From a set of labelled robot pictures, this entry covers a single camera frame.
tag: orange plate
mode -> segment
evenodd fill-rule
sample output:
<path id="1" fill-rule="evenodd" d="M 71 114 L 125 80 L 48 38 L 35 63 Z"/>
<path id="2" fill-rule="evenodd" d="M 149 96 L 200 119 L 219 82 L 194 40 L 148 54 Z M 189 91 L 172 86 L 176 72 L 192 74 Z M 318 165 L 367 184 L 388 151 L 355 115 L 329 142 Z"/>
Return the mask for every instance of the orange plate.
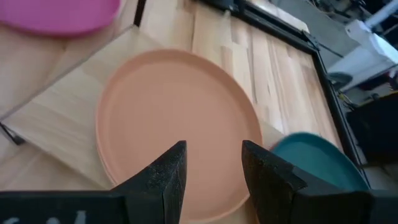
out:
<path id="1" fill-rule="evenodd" d="M 111 77 L 96 116 L 98 151 L 120 184 L 178 140 L 187 140 L 183 220 L 214 220 L 249 197 L 243 139 L 262 143 L 240 86 L 215 64 L 178 50 L 147 52 Z"/>

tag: wooden panel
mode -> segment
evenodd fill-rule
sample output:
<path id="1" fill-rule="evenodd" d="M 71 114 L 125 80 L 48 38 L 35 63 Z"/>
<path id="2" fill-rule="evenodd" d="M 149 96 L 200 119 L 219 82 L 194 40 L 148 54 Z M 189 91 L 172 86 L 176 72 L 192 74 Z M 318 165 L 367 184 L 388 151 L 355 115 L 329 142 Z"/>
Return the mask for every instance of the wooden panel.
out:
<path id="1" fill-rule="evenodd" d="M 250 64 L 248 49 L 239 44 L 232 45 L 232 64 L 233 77 L 243 88 L 250 101 L 253 102 L 252 77 L 250 74 Z"/>
<path id="2" fill-rule="evenodd" d="M 170 46 L 176 49 L 191 51 L 193 35 L 193 14 L 177 11 L 174 15 Z"/>
<path id="3" fill-rule="evenodd" d="M 252 29 L 253 75 L 256 103 L 263 109 L 263 117 L 280 132 L 284 133 L 282 112 L 278 99 L 278 89 L 273 74 L 277 73 L 274 57 L 270 51 L 274 46 L 269 42 L 272 37 Z"/>
<path id="4" fill-rule="evenodd" d="M 235 17 L 231 18 L 232 21 L 232 40 L 238 45 L 242 45 L 246 48 L 251 47 L 251 32 L 249 31 L 251 26 Z"/>
<path id="5" fill-rule="evenodd" d="M 203 4 L 196 5 L 192 52 L 222 67 L 221 47 L 232 44 L 231 20 Z"/>
<path id="6" fill-rule="evenodd" d="M 140 30 L 164 45 L 170 41 L 177 0 L 148 0 Z"/>
<path id="7" fill-rule="evenodd" d="M 137 0 L 124 0 L 108 27 L 73 39 L 36 36 L 0 24 L 0 119 L 131 25 Z"/>

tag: wooden table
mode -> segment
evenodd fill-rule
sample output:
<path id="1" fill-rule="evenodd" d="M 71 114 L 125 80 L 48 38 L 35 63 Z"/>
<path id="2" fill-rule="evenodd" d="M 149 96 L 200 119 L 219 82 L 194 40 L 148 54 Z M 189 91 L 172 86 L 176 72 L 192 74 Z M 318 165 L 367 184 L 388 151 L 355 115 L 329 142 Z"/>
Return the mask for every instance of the wooden table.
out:
<path id="1" fill-rule="evenodd" d="M 268 2 L 260 6 L 299 29 L 307 26 Z M 191 0 L 147 0 L 132 27 L 4 120 L 9 128 L 104 189 L 111 184 L 95 147 L 95 109 L 106 79 L 148 50 L 191 51 L 225 69 L 262 120 L 265 147 L 308 131 L 340 146 L 311 56 L 238 19 Z M 250 203 L 217 223 L 251 223 Z"/>

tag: pink plate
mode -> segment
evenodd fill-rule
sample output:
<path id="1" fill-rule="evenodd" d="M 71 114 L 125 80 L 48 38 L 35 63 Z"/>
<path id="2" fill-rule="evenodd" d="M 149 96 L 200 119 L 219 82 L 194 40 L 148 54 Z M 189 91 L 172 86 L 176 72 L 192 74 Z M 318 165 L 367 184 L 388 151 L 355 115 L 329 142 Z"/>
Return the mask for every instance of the pink plate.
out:
<path id="1" fill-rule="evenodd" d="M 0 0 L 0 21 L 36 34 L 71 36 L 111 23 L 120 0 Z"/>

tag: black frame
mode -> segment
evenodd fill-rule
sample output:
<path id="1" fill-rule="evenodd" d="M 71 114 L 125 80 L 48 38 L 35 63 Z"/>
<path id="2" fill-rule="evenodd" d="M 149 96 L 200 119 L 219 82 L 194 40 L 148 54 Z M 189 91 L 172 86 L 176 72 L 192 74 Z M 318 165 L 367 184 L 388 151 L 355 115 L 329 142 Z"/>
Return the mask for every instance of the black frame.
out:
<path id="1" fill-rule="evenodd" d="M 0 133 L 6 137 L 10 142 L 14 143 L 15 145 L 19 146 L 21 144 L 25 143 L 25 139 L 21 138 L 17 134 L 15 134 L 13 131 L 8 129 L 4 124 L 0 123 Z"/>
<path id="2" fill-rule="evenodd" d="M 311 36 L 304 30 L 286 23 L 278 17 L 257 7 L 255 4 L 245 0 L 201 0 L 222 11 L 230 11 L 231 15 L 247 22 L 280 40 L 288 43 L 312 56 L 315 70 L 318 75 L 319 82 L 325 94 L 326 102 L 329 106 L 333 122 L 343 146 L 346 156 L 357 165 L 364 175 L 366 182 L 369 184 L 365 172 L 361 168 L 361 160 L 355 147 L 353 137 L 349 131 L 348 123 L 341 109 L 336 92 L 329 79 L 327 78 L 326 68 L 320 56 L 320 49 L 316 38 Z"/>

